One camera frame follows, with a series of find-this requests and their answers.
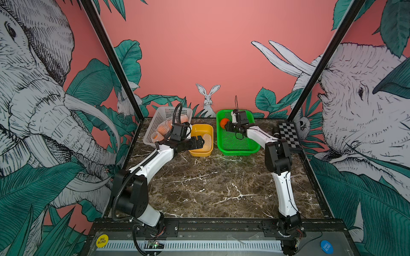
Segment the white plastic perforated basket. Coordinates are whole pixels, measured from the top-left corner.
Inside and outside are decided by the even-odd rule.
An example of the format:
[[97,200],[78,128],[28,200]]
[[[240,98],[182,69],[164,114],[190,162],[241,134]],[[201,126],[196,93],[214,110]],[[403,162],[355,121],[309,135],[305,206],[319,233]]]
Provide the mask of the white plastic perforated basket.
[[[164,121],[168,119],[171,120],[173,118],[174,110],[175,110],[175,107],[168,107],[168,106],[159,107],[156,110],[148,126],[148,129],[144,135],[144,138],[143,138],[143,142],[145,145],[149,145],[155,148],[155,142],[153,142],[152,140],[152,135],[155,134],[155,132],[157,131],[157,128],[159,127],[161,123],[163,123]],[[183,107],[181,111],[181,120],[183,119],[182,116],[186,115],[188,117],[187,122],[191,124],[192,114],[193,114],[192,109]]]

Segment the white foam net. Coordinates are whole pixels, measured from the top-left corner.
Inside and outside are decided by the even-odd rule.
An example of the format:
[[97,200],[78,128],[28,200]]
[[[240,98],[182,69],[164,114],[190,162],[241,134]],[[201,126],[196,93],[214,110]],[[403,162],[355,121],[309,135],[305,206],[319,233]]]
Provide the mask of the white foam net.
[[212,136],[211,136],[210,134],[208,134],[208,133],[205,133],[202,138],[204,139],[204,146],[203,146],[202,149],[203,149],[205,152],[211,151],[211,149],[212,149],[212,144],[213,144]]

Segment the black white folding chessboard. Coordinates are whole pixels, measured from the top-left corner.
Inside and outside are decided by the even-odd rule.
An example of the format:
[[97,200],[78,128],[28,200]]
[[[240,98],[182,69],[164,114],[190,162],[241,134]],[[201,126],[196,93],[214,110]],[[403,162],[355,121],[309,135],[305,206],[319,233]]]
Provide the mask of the black white folding chessboard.
[[278,126],[280,136],[288,142],[290,151],[301,152],[303,149],[300,145],[295,124],[291,122],[279,122]]

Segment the black frame post right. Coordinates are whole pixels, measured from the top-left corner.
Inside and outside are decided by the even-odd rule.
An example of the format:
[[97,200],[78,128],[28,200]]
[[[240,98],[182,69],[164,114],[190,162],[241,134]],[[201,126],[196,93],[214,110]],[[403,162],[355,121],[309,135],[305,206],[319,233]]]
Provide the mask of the black frame post right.
[[340,22],[332,40],[330,41],[328,47],[326,48],[324,54],[322,55],[321,60],[319,61],[317,67],[315,68],[313,74],[310,76],[308,83],[303,89],[298,101],[296,102],[295,107],[292,109],[290,115],[287,117],[287,121],[293,121],[297,116],[298,111],[302,108],[303,103],[307,99],[309,93],[313,87],[317,84],[320,75],[323,73],[324,69],[328,62],[332,59],[334,53],[336,52],[339,44],[345,37],[349,28],[353,24],[356,16],[360,12],[361,8],[365,4],[365,0],[354,0],[350,3],[347,11],[344,14],[342,21]]

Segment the green plastic perforated basket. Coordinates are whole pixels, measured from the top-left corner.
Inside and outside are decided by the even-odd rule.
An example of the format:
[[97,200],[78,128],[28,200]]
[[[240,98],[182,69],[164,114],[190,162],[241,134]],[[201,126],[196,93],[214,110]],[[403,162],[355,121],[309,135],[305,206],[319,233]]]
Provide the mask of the green plastic perforated basket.
[[227,132],[221,128],[220,122],[224,118],[232,120],[232,109],[221,110],[216,114],[217,146],[226,156],[249,156],[260,150],[260,145],[239,133]]

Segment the blue round sticker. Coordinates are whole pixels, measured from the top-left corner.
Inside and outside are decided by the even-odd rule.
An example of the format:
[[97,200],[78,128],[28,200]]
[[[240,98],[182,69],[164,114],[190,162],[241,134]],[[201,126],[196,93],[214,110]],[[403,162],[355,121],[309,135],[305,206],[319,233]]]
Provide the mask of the blue round sticker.
[[334,248],[331,242],[327,240],[322,240],[320,242],[321,249],[323,250],[324,253],[328,255],[332,255],[334,253]]

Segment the black frame post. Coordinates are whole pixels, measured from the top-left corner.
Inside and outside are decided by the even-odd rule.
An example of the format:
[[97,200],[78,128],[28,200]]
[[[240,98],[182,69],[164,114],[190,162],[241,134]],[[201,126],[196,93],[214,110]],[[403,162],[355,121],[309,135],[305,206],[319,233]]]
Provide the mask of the black frame post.
[[317,67],[315,68],[313,74],[310,76],[308,83],[303,89],[298,101],[296,102],[295,107],[292,109],[290,115],[287,117],[287,121],[293,121],[297,116],[298,111],[302,108],[303,103],[307,99],[309,93],[313,87],[317,84],[320,75],[323,73],[324,69],[328,62],[332,59],[334,53],[336,52],[339,44],[345,37],[349,28],[353,24],[356,16],[360,12],[361,8],[365,4],[365,0],[354,0],[350,3],[347,11],[344,14],[342,21],[340,22],[332,40],[330,41],[328,47],[326,48],[324,54],[322,55],[321,60],[319,61]]
[[99,18],[99,14],[97,13],[94,2],[88,1],[88,0],[81,0],[80,2],[90,20],[90,23],[93,26],[94,31],[96,32],[98,36],[98,39],[102,47],[104,48],[104,51],[108,57],[108,60],[110,61],[110,64],[112,65],[112,68],[114,69],[114,73],[118,77],[122,85],[122,88],[125,90],[125,93],[128,96],[128,99],[135,111],[135,114],[137,115],[137,119],[139,121],[144,121],[145,117],[141,109],[139,108],[137,101],[135,100],[135,96],[130,88],[130,84],[127,80],[125,72],[120,64],[120,61],[111,44],[108,34],[106,33],[106,30],[101,22],[101,19]]

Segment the netted orange upper right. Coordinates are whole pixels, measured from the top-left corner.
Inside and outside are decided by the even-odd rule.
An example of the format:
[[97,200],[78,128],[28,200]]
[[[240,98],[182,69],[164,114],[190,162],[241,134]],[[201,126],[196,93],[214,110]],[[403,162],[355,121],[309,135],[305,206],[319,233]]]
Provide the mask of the netted orange upper right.
[[180,123],[186,123],[189,121],[189,117],[187,115],[182,115],[180,117]]

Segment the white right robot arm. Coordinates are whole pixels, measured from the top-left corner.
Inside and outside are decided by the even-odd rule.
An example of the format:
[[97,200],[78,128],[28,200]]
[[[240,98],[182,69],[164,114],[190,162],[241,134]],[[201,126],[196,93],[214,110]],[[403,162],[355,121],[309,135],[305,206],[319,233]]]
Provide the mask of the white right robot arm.
[[235,109],[231,119],[224,118],[220,127],[227,132],[239,133],[258,143],[265,150],[265,166],[272,174],[278,197],[278,230],[283,237],[304,236],[301,214],[294,200],[291,187],[290,172],[292,155],[288,142],[276,138],[263,131],[255,123],[251,123],[245,111]]

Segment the netted orange lower left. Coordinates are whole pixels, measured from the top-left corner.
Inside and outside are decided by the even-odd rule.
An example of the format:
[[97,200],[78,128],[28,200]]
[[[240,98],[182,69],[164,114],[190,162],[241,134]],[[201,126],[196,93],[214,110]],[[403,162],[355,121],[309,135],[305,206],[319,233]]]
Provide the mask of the netted orange lower left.
[[151,136],[152,143],[162,141],[163,139],[164,139],[163,135],[159,133],[158,131],[155,131],[152,133],[152,136]]

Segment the black cylindrical microphone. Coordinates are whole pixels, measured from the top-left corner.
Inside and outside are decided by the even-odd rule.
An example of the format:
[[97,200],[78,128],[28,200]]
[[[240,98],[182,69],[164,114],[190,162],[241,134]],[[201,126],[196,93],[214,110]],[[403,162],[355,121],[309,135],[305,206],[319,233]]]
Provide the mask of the black cylindrical microphone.
[[272,128],[272,135],[273,135],[275,138],[278,138],[278,139],[281,138],[279,127],[273,127],[273,128]]

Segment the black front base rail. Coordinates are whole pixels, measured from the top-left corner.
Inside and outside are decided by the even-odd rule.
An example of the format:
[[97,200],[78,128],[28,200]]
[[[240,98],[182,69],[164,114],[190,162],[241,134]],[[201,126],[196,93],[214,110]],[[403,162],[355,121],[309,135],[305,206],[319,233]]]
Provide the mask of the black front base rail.
[[298,228],[285,231],[280,227],[279,219],[246,219],[246,218],[165,218],[160,222],[160,229],[137,225],[137,237],[147,239],[177,238],[187,232],[200,233],[262,233],[264,237],[288,240],[300,238],[310,232],[330,233],[347,232],[344,222],[340,219],[303,219]]

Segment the yellow plastic tub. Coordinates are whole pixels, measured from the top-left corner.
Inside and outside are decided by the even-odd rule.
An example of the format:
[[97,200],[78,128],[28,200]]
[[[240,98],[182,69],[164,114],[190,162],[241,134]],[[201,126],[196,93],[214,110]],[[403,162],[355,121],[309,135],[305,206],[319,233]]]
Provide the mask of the yellow plastic tub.
[[204,145],[200,149],[190,150],[190,154],[194,157],[208,157],[214,149],[214,129],[209,124],[193,124],[192,137],[201,136],[204,140]]

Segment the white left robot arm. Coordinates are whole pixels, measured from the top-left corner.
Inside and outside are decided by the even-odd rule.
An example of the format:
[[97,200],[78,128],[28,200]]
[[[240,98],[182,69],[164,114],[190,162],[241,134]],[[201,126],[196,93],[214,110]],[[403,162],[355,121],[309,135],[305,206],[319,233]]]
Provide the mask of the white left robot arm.
[[148,184],[175,155],[187,150],[202,149],[202,136],[181,141],[163,139],[142,162],[114,177],[111,190],[111,214],[114,221],[136,221],[154,229],[163,228],[163,214],[149,204]]

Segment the black frame post left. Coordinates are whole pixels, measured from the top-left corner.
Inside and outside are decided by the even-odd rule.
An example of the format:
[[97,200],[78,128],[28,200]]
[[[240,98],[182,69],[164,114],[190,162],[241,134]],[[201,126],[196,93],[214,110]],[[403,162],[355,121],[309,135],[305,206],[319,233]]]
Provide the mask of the black frame post left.
[[102,47],[104,48],[104,51],[108,57],[108,60],[110,61],[110,64],[112,65],[112,68],[114,69],[114,73],[118,77],[122,85],[122,88],[125,90],[125,93],[128,96],[128,99],[135,111],[135,114],[137,115],[137,119],[139,121],[144,121],[145,117],[141,109],[139,108],[137,101],[135,100],[135,96],[130,88],[130,84],[127,80],[125,72],[120,64],[120,61],[111,44],[108,34],[106,33],[106,30],[101,22],[101,19],[99,18],[99,14],[97,13],[94,2],[88,1],[88,0],[81,0],[80,2],[90,20],[90,23],[93,26],[94,31],[96,32],[98,36],[98,39]]

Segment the white slotted front rail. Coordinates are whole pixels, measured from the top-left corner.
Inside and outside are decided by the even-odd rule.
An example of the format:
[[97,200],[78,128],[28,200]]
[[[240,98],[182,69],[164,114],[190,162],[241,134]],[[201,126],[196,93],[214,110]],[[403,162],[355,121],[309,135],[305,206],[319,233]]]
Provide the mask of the white slotted front rail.
[[282,252],[280,241],[194,241],[167,240],[153,242],[139,241],[139,247],[145,252],[154,251],[257,251]]

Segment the yellow round sticker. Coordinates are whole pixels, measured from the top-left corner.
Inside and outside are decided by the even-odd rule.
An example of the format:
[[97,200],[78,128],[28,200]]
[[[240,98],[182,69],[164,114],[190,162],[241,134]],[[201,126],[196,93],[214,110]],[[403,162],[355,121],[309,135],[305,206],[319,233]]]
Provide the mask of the yellow round sticker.
[[104,248],[108,244],[108,242],[109,236],[106,234],[102,234],[96,239],[96,246],[97,248]]

